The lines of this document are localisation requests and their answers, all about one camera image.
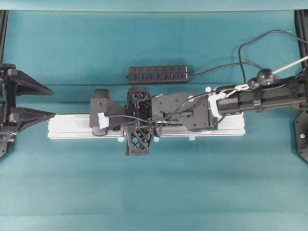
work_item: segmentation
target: white cable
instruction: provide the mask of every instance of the white cable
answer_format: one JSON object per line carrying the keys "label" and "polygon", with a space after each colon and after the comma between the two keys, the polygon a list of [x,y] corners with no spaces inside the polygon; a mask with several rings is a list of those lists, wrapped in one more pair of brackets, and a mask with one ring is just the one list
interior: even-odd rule
{"label": "white cable", "polygon": [[278,70],[276,70],[276,71],[273,71],[273,75],[275,75],[275,74],[277,74],[278,72],[281,72],[281,71],[283,71],[283,70],[285,70],[285,69],[288,69],[288,68],[290,68],[291,66],[294,66],[294,65],[296,65],[296,64],[299,64],[299,63],[301,63],[302,61],[305,61],[305,60],[307,60],[308,59],[308,56],[306,56],[306,57],[304,57],[304,58],[301,58],[301,59],[299,59],[299,60],[297,60],[297,61],[295,61],[295,62],[293,62],[293,63],[291,63],[291,64],[288,64],[287,66],[284,66],[284,67],[282,67],[282,68],[280,68],[280,69],[278,69]]}

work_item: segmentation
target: black cable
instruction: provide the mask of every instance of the black cable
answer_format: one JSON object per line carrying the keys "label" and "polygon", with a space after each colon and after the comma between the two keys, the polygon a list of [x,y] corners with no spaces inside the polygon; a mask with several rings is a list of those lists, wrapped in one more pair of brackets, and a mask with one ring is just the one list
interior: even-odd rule
{"label": "black cable", "polygon": [[222,118],[220,118],[219,121],[217,121],[217,124],[219,124],[224,118],[225,118],[225,116],[223,116]]}
{"label": "black cable", "polygon": [[[208,73],[210,73],[212,71],[216,71],[216,70],[221,69],[221,68],[230,67],[230,66],[237,66],[237,65],[240,65],[240,64],[241,63],[232,63],[232,64],[224,64],[224,65],[216,66],[216,67],[213,67],[213,68],[211,68],[209,70],[203,71],[203,72],[201,72],[199,74],[189,75],[189,78],[203,76],[205,74],[208,74]],[[254,62],[242,62],[242,64],[249,64],[249,65],[255,66],[256,68],[259,68],[260,70],[263,69],[263,67],[261,67],[260,65],[254,63]]]}
{"label": "black cable", "polygon": [[153,120],[152,122],[156,122],[156,121],[161,121],[161,120],[166,120],[166,119],[169,119],[171,118],[172,116],[174,116],[187,102],[191,101],[191,100],[194,100],[194,99],[197,99],[197,98],[200,98],[200,97],[203,97],[203,96],[207,96],[213,92],[216,92],[216,91],[211,91],[211,92],[206,92],[206,93],[202,93],[202,94],[199,94],[199,95],[195,95],[193,97],[190,97],[188,98],[187,100],[185,100],[176,110],[174,110],[172,113],[170,113],[169,115],[165,116],[164,118],[162,119],[158,119],[158,120]]}
{"label": "black cable", "polygon": [[148,120],[145,120],[145,119],[141,119],[141,118],[138,118],[138,117],[134,117],[134,116],[128,116],[128,115],[106,115],[105,117],[107,118],[110,118],[110,117],[127,117],[127,118],[131,118],[131,119],[136,119],[136,120],[139,120],[139,121],[142,121],[142,122],[145,122],[145,123],[149,123],[151,124],[152,122],[151,121],[148,121]]}
{"label": "black cable", "polygon": [[293,35],[293,34],[287,32],[287,31],[284,31],[284,30],[271,30],[271,31],[268,31],[268,32],[264,33],[263,35],[261,35],[261,36],[255,38],[254,40],[251,40],[251,41],[249,41],[249,42],[247,42],[247,43],[244,43],[243,45],[241,45],[241,46],[239,47],[239,50],[238,50],[239,62],[240,62],[241,70],[242,70],[242,73],[243,73],[244,83],[246,83],[246,75],[245,75],[245,70],[244,70],[244,67],[243,67],[243,62],[242,62],[242,57],[241,57],[241,49],[242,49],[244,46],[247,46],[247,45],[249,45],[249,44],[252,44],[252,43],[254,43],[254,42],[260,40],[261,38],[263,38],[263,37],[265,37],[265,36],[267,36],[267,35],[269,35],[269,34],[273,34],[273,33],[282,33],[282,34],[288,35],[288,36],[290,36],[290,37],[292,37],[292,38],[294,38],[294,39],[297,39],[297,40],[300,41],[300,42],[303,42],[303,43],[305,43],[305,44],[308,44],[307,41],[305,41],[305,40],[303,40],[303,39],[301,39],[301,38],[299,38],[299,37],[297,37],[297,36],[295,36],[295,35]]}

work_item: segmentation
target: bolt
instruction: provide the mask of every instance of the bolt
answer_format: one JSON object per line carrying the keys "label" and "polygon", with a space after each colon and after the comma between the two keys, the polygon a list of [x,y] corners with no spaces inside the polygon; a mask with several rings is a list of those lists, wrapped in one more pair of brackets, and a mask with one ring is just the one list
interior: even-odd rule
{"label": "bolt", "polygon": [[120,142],[120,143],[123,143],[124,140],[125,140],[124,137],[118,137],[118,138],[117,138],[117,141]]}
{"label": "bolt", "polygon": [[[192,98],[193,97],[193,95],[190,95],[190,96],[188,96],[188,99],[190,99],[190,98]],[[192,98],[192,99],[190,99],[190,100],[188,100],[189,102],[192,102],[194,100],[194,98]]]}
{"label": "bolt", "polygon": [[206,87],[206,88],[205,88],[205,91],[206,91],[207,93],[209,93],[209,92],[212,91],[212,89],[211,89],[211,87],[209,86],[209,87]]}
{"label": "bolt", "polygon": [[195,140],[196,140],[196,137],[195,137],[195,136],[190,136],[190,137],[188,137],[188,140],[189,140],[189,141],[195,141]]}

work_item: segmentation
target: white clip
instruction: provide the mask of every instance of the white clip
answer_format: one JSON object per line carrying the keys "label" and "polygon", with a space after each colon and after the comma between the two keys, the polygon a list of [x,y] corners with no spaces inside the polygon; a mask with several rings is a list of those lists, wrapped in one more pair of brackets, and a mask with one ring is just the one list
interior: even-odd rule
{"label": "white clip", "polygon": [[228,98],[229,96],[231,96],[237,91],[248,90],[248,89],[249,89],[248,84],[241,84],[241,85],[236,85],[233,89],[224,89],[219,94],[215,94],[215,93],[211,94],[208,97],[208,101],[210,103],[211,112],[212,112],[213,117],[217,117],[217,118],[222,117],[218,112],[217,100]]}
{"label": "white clip", "polygon": [[107,128],[109,126],[109,118],[105,116],[104,112],[98,113],[97,117],[100,129]]}
{"label": "white clip", "polygon": [[218,112],[218,108],[217,108],[217,100],[221,100],[224,99],[226,97],[226,93],[224,92],[220,92],[219,94],[211,94],[208,97],[208,101],[210,103],[210,107],[211,107],[211,112],[213,117],[217,117],[217,118],[221,118],[222,116],[219,114]]}

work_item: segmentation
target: white tape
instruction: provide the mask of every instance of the white tape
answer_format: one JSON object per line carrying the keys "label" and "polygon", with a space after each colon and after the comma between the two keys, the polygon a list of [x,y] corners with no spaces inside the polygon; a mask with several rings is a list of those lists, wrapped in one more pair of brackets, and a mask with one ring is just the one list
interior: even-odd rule
{"label": "white tape", "polygon": [[105,116],[104,112],[98,113],[97,116],[100,129],[109,127],[109,118]]}

